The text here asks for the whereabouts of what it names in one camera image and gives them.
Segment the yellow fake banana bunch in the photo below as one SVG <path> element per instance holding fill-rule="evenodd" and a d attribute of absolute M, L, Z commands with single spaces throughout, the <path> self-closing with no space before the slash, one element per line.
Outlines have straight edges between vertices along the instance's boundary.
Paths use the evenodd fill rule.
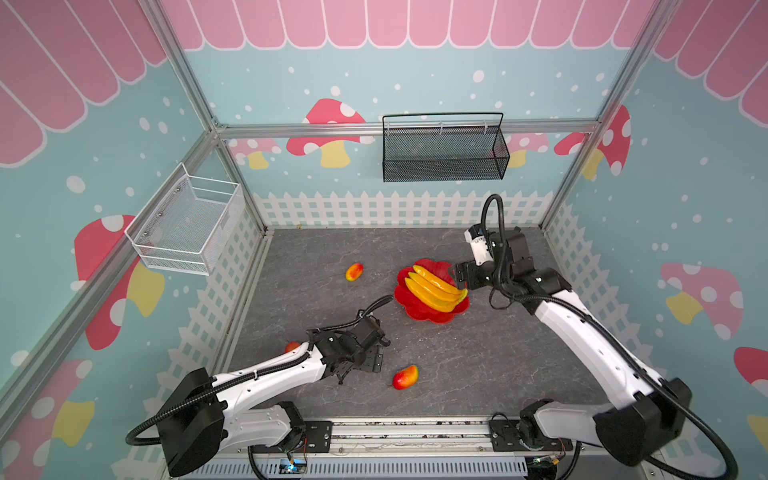
<path fill-rule="evenodd" d="M 466 289 L 458 289 L 421 265 L 412 266 L 405 284 L 424 305 L 442 313 L 452 312 L 468 295 Z"/>

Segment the red yellow mango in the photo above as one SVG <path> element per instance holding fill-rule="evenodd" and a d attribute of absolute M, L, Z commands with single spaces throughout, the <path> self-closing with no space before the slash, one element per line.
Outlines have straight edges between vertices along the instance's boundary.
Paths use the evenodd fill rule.
<path fill-rule="evenodd" d="M 361 263 L 354 263 L 345 272 L 345 279 L 349 282 L 358 280 L 364 272 L 364 266 Z"/>
<path fill-rule="evenodd" d="M 415 385 L 419 380 L 419 369 L 416 365 L 411 365 L 398 371 L 392 379 L 392 386 L 396 390 L 406 390 Z"/>

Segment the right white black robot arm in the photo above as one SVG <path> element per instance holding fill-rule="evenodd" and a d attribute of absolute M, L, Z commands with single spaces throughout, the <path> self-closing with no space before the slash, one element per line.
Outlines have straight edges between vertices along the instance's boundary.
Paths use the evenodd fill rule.
<path fill-rule="evenodd" d="M 519 442 L 529 450 L 550 439 L 604 448 L 614 459 L 636 466 L 682 433 L 683 408 L 692 394 L 679 379 L 665 380 L 631 354 L 595 321 L 562 275 L 538 269 L 521 229 L 508 236 L 475 224 L 465 232 L 473 258 L 455 266 L 455 279 L 470 290 L 489 287 L 550 328 L 597 380 L 603 405 L 536 401 L 521 410 Z"/>

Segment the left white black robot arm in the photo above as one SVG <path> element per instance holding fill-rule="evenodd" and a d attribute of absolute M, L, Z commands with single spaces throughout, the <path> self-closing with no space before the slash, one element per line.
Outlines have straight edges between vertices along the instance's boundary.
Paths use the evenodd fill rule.
<path fill-rule="evenodd" d="M 222 450 L 296 449 L 308 435 L 297 407 L 264 402 L 329 377 L 344 380 L 353 370 L 378 373 L 389 344 L 379 320 L 360 314 L 350 328 L 313 329 L 306 342 L 260 364 L 187 374 L 161 407 L 156 425 L 169 475 L 189 474 Z"/>

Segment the red flower-shaped fruit bowl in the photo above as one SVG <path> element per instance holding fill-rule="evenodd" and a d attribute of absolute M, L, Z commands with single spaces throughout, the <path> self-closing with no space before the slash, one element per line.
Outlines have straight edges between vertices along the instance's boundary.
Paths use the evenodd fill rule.
<path fill-rule="evenodd" d="M 394 298 L 412 320 L 449 323 L 470 307 L 468 290 L 457 286 L 453 273 L 450 263 L 418 260 L 398 273 Z"/>

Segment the red yellow fruit at left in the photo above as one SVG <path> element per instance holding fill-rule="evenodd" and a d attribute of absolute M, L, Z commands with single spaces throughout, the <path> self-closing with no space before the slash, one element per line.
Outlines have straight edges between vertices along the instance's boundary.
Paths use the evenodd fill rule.
<path fill-rule="evenodd" d="M 286 347 L 284 349 L 284 352 L 285 353 L 290 353 L 290 352 L 292 352 L 292 351 L 294 351 L 294 350 L 296 350 L 296 349 L 298 349 L 300 347 L 301 347 L 301 343 L 299 343 L 299 342 L 290 342 L 289 344 L 286 345 Z"/>

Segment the aluminium front rail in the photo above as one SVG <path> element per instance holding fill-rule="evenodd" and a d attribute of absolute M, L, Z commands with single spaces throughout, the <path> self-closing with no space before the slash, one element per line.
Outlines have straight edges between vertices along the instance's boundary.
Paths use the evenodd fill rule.
<path fill-rule="evenodd" d="M 219 454 L 244 454 L 256 445 L 275 446 L 291 427 L 307 421 L 331 421 L 329 453 L 353 450 L 404 452 L 491 451 L 488 420 L 469 417 L 339 417 L 305 419 L 295 405 L 281 402 L 268 408 L 249 409 L 231 419 L 199 412 L 178 413 L 157 425 L 168 467 L 179 476 L 193 471 Z"/>

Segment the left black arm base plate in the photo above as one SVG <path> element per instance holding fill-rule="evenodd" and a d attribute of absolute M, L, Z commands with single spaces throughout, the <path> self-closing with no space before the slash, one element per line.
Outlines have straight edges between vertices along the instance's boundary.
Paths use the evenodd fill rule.
<path fill-rule="evenodd" d="M 291 427 L 288 435 L 275 446 L 256 445 L 253 452 L 267 453 L 329 453 L 334 424 L 331 421 L 307 421 Z"/>

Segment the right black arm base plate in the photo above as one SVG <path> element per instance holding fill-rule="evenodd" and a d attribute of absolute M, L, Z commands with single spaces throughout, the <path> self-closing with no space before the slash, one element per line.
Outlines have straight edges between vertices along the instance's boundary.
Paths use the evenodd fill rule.
<path fill-rule="evenodd" d="M 573 451 L 571 440 L 533 434 L 528 427 L 520 427 L 519 419 L 494 415 L 488 420 L 489 437 L 494 452 L 523 452 L 530 454 L 562 454 Z"/>

